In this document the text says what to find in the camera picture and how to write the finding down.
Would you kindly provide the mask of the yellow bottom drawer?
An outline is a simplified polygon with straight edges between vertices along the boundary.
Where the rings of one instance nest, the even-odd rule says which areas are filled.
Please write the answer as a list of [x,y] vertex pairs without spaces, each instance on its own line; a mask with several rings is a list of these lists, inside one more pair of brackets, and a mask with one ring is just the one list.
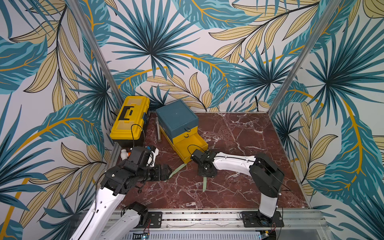
[[191,161],[192,154],[195,150],[204,152],[208,149],[208,143],[198,134],[191,135],[188,138],[176,143],[173,149],[181,158],[183,163],[187,164]]

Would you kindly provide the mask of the yellow drawer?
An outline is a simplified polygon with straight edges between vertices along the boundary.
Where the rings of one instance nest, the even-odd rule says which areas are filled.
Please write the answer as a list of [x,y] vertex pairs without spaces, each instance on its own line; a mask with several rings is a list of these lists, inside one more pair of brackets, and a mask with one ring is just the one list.
[[181,134],[178,134],[177,136],[173,137],[171,140],[172,140],[172,143],[175,145],[197,133],[198,133],[198,126],[193,128],[186,127],[183,129]]
[[191,135],[188,138],[176,143],[173,149],[181,158],[183,163],[187,164],[191,161],[192,154],[195,150],[204,152],[208,149],[208,143],[198,134]]

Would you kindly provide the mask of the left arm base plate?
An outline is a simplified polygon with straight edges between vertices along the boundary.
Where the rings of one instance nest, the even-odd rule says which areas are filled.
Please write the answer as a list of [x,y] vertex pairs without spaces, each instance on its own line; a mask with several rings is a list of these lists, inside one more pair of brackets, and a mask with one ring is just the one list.
[[162,226],[163,212],[145,212],[138,213],[134,210],[128,210],[122,218],[124,225],[128,223],[134,224],[133,229],[144,229],[149,227],[150,229],[159,229]]

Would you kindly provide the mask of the teal drawer cabinet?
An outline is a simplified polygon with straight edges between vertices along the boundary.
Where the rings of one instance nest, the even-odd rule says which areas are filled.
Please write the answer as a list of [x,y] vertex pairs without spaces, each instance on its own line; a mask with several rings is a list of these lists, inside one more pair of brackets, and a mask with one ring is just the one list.
[[171,142],[184,128],[193,128],[199,124],[197,115],[182,100],[165,105],[157,109],[156,113],[160,126]]

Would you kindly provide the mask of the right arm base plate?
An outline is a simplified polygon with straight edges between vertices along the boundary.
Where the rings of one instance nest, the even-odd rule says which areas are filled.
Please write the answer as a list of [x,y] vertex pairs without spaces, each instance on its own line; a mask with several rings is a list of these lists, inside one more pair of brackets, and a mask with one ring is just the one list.
[[283,217],[279,211],[269,218],[259,211],[243,211],[240,212],[240,218],[245,228],[280,228],[284,227]]

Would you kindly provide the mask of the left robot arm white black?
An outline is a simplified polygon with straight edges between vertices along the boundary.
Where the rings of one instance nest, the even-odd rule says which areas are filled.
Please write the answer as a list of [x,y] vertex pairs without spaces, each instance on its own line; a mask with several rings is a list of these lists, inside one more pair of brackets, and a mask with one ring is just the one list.
[[122,162],[105,173],[96,199],[71,236],[72,240],[120,240],[135,228],[144,228],[142,237],[147,239],[149,227],[161,226],[161,213],[151,216],[146,206],[130,204],[111,227],[105,230],[113,212],[130,190],[138,189],[139,183],[166,181],[171,175],[167,165],[155,163],[159,150],[154,147],[133,147],[130,153],[122,151]]

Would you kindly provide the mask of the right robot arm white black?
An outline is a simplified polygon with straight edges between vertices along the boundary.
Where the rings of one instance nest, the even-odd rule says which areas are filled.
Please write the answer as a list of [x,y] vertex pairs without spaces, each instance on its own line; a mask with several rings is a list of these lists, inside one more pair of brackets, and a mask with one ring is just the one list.
[[201,177],[214,178],[219,170],[252,177],[261,192],[257,218],[269,222],[273,220],[285,174],[268,155],[258,153],[254,156],[236,156],[195,150],[191,159],[198,165],[198,175]]

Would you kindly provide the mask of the green knife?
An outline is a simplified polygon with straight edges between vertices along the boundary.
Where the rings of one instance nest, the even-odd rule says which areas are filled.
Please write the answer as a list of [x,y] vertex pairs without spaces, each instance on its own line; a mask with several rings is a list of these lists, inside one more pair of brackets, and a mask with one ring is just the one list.
[[175,174],[177,174],[179,171],[181,171],[183,168],[185,168],[187,164],[181,164],[179,167],[177,167],[169,176],[169,179],[171,179]]
[[206,191],[207,189],[207,177],[203,177],[203,193]]

